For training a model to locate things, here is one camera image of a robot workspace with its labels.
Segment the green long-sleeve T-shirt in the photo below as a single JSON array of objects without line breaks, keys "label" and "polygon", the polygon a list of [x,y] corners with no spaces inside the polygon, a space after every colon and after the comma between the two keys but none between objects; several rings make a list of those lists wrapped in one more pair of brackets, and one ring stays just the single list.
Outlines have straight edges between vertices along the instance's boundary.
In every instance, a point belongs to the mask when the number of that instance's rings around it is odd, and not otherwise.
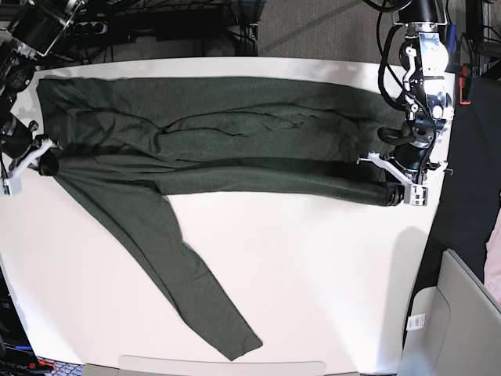
[{"label": "green long-sleeve T-shirt", "polygon": [[370,91],[272,78],[43,78],[56,181],[130,253],[179,316],[224,357],[261,346],[181,235],[167,196],[302,193],[387,207],[357,157],[400,115]]}]

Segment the pink cloth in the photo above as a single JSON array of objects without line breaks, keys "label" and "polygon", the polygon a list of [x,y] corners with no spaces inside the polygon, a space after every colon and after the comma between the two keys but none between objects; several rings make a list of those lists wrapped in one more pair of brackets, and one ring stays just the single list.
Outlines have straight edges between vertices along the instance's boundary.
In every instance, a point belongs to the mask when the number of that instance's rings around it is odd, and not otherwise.
[{"label": "pink cloth", "polygon": [[486,243],[484,286],[492,297],[501,303],[501,211]]}]

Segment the white barcode label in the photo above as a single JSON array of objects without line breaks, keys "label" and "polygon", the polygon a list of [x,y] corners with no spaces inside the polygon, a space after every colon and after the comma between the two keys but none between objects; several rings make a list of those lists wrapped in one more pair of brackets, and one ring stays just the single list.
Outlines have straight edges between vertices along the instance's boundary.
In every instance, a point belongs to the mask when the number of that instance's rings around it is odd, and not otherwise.
[{"label": "white barcode label", "polygon": [[407,318],[406,330],[407,331],[416,331],[416,330],[422,329],[422,328],[424,328],[425,323],[426,323],[426,314],[425,313],[409,316]]}]

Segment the red clamp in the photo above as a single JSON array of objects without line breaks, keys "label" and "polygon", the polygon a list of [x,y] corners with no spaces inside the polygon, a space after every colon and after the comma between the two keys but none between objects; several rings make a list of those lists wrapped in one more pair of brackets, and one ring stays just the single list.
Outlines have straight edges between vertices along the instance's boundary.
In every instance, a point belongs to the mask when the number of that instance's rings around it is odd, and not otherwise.
[{"label": "red clamp", "polygon": [[470,91],[470,82],[472,78],[472,66],[470,63],[465,63],[461,66],[458,78],[459,85],[459,100],[460,105],[469,106],[469,91]]}]

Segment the black power strip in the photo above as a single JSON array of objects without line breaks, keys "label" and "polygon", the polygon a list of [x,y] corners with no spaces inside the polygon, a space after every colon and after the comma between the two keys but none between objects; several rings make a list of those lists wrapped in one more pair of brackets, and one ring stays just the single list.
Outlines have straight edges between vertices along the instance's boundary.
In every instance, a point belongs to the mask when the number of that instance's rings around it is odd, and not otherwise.
[{"label": "black power strip", "polygon": [[108,24],[101,21],[76,23],[72,28],[74,35],[102,35],[108,31]]}]

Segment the grey plastic bin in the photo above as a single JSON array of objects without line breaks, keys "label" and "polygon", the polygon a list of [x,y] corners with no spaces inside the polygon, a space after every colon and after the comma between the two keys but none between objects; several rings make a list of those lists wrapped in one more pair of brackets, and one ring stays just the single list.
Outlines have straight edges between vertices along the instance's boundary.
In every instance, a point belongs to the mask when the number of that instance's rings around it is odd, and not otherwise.
[{"label": "grey plastic bin", "polygon": [[437,285],[421,290],[406,331],[398,375],[499,375],[500,305],[453,251],[443,253]]}]

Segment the black box with blue label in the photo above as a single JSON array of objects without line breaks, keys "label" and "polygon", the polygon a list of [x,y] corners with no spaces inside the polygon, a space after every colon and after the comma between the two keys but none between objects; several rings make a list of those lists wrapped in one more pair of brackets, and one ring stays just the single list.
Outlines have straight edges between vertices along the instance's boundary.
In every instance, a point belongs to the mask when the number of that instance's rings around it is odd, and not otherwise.
[{"label": "black box with blue label", "polygon": [[1,375],[33,375],[38,361],[1,274]]}]

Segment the blue-handled tool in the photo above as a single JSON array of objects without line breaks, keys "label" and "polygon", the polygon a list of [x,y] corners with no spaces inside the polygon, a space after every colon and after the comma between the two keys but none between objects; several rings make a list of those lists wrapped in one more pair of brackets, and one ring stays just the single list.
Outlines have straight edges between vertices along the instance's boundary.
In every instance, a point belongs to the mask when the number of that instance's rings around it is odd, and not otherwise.
[{"label": "blue-handled tool", "polygon": [[449,54],[449,65],[455,63],[456,31],[457,31],[457,26],[455,24],[447,25],[445,47],[447,48],[447,52]]}]

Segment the orange-handled tool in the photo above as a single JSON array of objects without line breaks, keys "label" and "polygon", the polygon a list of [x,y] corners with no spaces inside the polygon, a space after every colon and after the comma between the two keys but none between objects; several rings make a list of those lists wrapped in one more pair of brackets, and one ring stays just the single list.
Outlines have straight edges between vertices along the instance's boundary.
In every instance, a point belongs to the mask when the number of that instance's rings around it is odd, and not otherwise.
[{"label": "orange-handled tool", "polygon": [[51,373],[56,371],[56,365],[51,362],[44,360],[38,360],[37,362],[31,362],[28,364],[28,370],[33,373]]}]

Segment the black aluminium frame post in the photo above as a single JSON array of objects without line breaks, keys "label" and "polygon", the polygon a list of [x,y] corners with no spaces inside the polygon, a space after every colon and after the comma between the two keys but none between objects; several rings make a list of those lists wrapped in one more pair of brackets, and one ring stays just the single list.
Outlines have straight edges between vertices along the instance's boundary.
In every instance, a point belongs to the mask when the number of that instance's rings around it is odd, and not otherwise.
[{"label": "black aluminium frame post", "polygon": [[262,1],[230,2],[237,26],[238,39],[240,40],[241,56],[258,56],[258,25],[262,11]]}]

